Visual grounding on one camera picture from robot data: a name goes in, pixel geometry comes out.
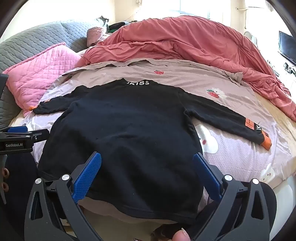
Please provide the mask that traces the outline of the left hand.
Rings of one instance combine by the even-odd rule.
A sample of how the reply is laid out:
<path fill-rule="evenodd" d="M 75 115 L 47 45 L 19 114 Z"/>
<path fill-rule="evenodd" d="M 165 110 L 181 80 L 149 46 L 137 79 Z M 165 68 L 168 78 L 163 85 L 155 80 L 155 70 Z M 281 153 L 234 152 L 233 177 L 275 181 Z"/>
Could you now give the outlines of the left hand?
<path fill-rule="evenodd" d="M 9 170 L 7 168 L 3 167 L 1 169 L 1 175 L 2 175 L 1 187 L 4 190 L 4 192 L 8 192 L 9 186 L 5 182 L 5 180 L 7 180 L 7 178 L 9 178 L 9 175 L 10 175 Z"/>

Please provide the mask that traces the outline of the right hand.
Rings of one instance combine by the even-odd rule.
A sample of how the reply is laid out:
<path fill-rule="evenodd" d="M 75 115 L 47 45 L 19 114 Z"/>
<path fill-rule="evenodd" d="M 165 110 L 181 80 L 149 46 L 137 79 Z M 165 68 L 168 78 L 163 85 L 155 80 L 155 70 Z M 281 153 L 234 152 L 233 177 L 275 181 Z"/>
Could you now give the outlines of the right hand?
<path fill-rule="evenodd" d="M 190 241 L 190 237 L 188 233 L 181 228 L 179 231 L 177 231 L 174 235 L 173 238 L 171 239 L 172 241 Z"/>

